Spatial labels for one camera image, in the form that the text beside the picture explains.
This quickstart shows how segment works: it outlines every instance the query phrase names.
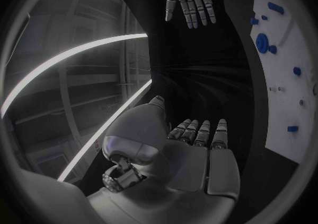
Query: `fluorescent light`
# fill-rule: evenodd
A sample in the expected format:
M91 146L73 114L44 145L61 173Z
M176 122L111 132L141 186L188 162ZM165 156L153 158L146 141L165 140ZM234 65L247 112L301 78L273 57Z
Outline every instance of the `fluorescent light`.
M142 86L126 103L124 103L118 110L115 112L106 123L101 126L101 128L92 136L91 139L80 149L78 154L72 159L72 161L65 168L63 173L57 179L59 182L63 182L67 175L72 171L81 157L85 154L85 152L89 149L89 147L97 140L97 138L106 130L106 128L120 115L150 84L151 80L149 80L144 86Z
M16 96L21 92L21 90L24 89L25 86L29 84L35 77L37 77L39 74L44 72L46 69L50 68L51 66L55 65L56 63L62 61L65 58L71 57L77 53L80 53L82 51L100 46L109 44L111 42L117 42L122 40L128 40L128 39L134 39L134 38L142 38L147 37L146 34L133 34L133 35L125 35L125 36L118 36L118 37L110 37L110 38L104 38L101 40L88 42L86 44L77 46L73 49L67 50L48 61L44 62L43 64L39 65L37 68L35 68L33 71L31 71L26 77L22 79L21 82L19 82L14 89L10 92L6 100L4 101L3 105L1 106L1 118L5 115L6 111L8 110L10 104L12 101L16 98Z

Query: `blue knob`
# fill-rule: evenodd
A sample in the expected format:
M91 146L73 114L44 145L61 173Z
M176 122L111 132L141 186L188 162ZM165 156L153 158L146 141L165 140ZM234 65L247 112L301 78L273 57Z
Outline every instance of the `blue knob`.
M271 2L268 2L268 8L270 8L271 10L276 11L276 12L278 12L280 14L284 14L284 8L282 8L279 5L276 5L276 4L273 4Z
M251 18L251 24L252 25L257 25L259 22L259 20L255 19L255 18Z
M273 54L276 54L277 53L277 47L275 45L271 45L268 47L268 51L273 53Z
M256 39L256 47L260 53L266 53L268 49L268 39L265 34L259 34Z
M301 75L302 74L302 70L299 67L294 67L294 74Z
M296 131L298 131L298 126L287 127L287 131L288 132L296 132Z

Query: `white panel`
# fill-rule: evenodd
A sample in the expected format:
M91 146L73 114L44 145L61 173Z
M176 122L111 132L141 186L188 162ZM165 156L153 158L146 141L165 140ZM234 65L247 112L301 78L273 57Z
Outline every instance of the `white panel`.
M283 6L285 14L268 9L268 2ZM265 54L258 52L268 90L266 148L300 163L311 138L315 110L310 54L297 23L291 19L283 2L254 0L254 11L255 17L260 20L258 25L252 27L251 38L254 44L258 34L264 33L269 45L277 46L276 54L269 51ZM261 15L267 16L268 21L262 21ZM294 67L301 69L300 76L294 74ZM304 102L302 106L299 104L300 100ZM299 130L288 132L288 126L298 126Z

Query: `curved light strip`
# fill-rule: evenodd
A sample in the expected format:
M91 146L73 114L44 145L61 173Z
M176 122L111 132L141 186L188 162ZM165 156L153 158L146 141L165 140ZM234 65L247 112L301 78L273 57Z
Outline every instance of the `curved light strip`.
M133 35L125 35L125 36L118 36L118 37L110 37L110 38L104 38L101 40L88 42L86 44L77 46L73 49L67 50L61 54L58 54L57 56L49 59L48 61L44 62L43 64L39 65L37 68L35 68L33 71L31 71L26 77L24 77L10 92L9 96L4 101L3 105L1 106L1 118L5 115L6 111L8 110L10 104L12 101L16 98L16 96L21 92L21 90L24 89L25 86L27 86L35 77L37 77L39 74L44 72L46 69L50 68L51 66L55 65L56 63L62 61L63 59L66 59L68 57L71 57L77 53L80 53L82 51L100 46L109 44L111 42L117 42L122 40L128 40L128 39L134 39L134 38L142 38L147 37L146 34L133 34Z
M63 182L67 175L72 171L81 157L90 148L90 146L97 140L97 138L106 130L106 128L120 115L150 84L152 80L149 80L144 86L142 86L126 103L124 103L110 118L106 123L101 126L101 128L89 139L89 141L80 149L78 154L72 159L72 161L65 168L63 173L57 179L59 182Z

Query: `led light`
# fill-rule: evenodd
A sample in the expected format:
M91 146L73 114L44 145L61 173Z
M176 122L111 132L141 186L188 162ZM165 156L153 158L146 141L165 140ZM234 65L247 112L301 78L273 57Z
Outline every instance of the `led light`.
M142 86L126 103L124 103L110 118L106 123L101 126L101 128L92 136L91 139L80 149L78 154L72 159L72 161L65 168L63 173L57 179L59 182L63 182L66 176L72 171L81 157L85 154L85 152L89 149L89 147L97 140L97 138L106 130L106 128L120 115L150 84L151 80L149 80L144 86Z
M77 53L80 53L82 51L100 46L109 44L111 42L117 42L122 40L128 40L128 39L134 39L134 38L142 38L147 37L146 34L133 34L133 35L125 35L125 36L118 36L118 37L110 37L110 38L104 38L101 40L88 42L86 44L77 46L73 49L67 50L48 61L44 62L43 64L39 65L37 68L35 68L33 71L31 71L26 77L24 77L21 82L19 82L14 89L10 92L6 100L4 101L3 105L1 106L1 118L5 115L6 111L8 110L10 104L12 101L16 98L16 96L21 92L21 90L24 89L25 86L27 86L35 77L37 77L39 74L44 72L46 69L50 68L51 66L55 65L56 63L62 61L63 59L66 59L68 57L71 57Z

